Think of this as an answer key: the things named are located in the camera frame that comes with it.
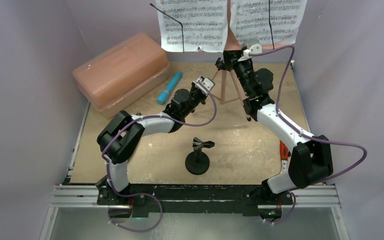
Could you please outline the blue toy microphone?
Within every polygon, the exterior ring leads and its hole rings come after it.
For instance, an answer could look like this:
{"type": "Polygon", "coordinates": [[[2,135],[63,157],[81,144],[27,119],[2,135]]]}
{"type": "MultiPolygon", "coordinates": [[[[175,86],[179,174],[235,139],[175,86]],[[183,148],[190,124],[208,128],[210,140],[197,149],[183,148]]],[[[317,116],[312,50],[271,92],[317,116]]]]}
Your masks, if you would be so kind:
{"type": "Polygon", "coordinates": [[[164,90],[158,95],[156,99],[156,102],[158,104],[162,105],[168,100],[171,92],[174,90],[175,86],[178,84],[178,82],[182,78],[182,75],[183,75],[183,72],[179,71],[171,78],[171,80],[169,81],[167,86],[164,88],[164,90]]]}

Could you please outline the sheet music page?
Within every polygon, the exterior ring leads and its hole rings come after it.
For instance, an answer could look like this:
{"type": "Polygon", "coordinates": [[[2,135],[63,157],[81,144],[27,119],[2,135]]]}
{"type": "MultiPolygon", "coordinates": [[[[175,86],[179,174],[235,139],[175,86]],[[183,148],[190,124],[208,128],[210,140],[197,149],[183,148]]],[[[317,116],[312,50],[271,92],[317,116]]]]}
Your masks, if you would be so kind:
{"type": "Polygon", "coordinates": [[[162,49],[171,53],[224,51],[228,37],[226,0],[156,0],[162,49]]]}
{"type": "Polygon", "coordinates": [[[232,0],[229,26],[240,44],[294,44],[306,6],[306,0],[232,0]]]}

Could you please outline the black microphone desk stand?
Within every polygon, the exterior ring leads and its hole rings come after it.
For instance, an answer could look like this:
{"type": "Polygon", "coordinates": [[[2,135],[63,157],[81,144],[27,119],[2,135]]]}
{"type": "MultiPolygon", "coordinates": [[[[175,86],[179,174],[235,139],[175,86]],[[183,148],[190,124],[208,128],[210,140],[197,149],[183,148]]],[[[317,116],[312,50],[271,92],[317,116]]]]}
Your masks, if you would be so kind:
{"type": "Polygon", "coordinates": [[[193,151],[189,153],[185,159],[185,167],[187,171],[193,175],[202,175],[210,167],[210,159],[203,152],[203,148],[213,148],[215,143],[213,141],[202,141],[197,137],[193,138],[192,148],[193,151]]]}

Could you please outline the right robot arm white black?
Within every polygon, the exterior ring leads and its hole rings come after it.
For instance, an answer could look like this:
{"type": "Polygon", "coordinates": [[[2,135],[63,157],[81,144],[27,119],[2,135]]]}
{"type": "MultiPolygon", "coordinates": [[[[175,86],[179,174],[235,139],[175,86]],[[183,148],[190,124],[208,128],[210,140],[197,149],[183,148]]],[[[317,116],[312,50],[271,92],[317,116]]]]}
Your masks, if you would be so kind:
{"type": "Polygon", "coordinates": [[[227,70],[234,71],[244,90],[245,113],[270,129],[291,153],[287,170],[262,182],[260,196],[268,204],[280,198],[282,192],[303,189],[333,174],[331,146],[324,135],[313,136],[282,113],[271,99],[274,74],[267,68],[254,70],[250,58],[241,50],[223,52],[227,70]]]}

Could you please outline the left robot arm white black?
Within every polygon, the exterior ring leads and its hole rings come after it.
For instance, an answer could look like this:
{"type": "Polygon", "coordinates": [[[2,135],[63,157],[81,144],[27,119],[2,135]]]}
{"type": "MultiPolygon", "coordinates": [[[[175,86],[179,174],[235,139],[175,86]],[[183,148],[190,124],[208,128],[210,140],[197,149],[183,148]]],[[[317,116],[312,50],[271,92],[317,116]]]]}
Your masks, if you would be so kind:
{"type": "Polygon", "coordinates": [[[125,110],[116,114],[98,135],[97,143],[107,170],[106,186],[110,188],[109,197],[118,205],[126,203],[129,191],[128,161],[134,155],[142,137],[174,133],[182,126],[191,126],[186,117],[198,105],[205,104],[215,83],[199,77],[191,84],[191,89],[177,90],[165,109],[154,115],[131,115],[125,110]]]}

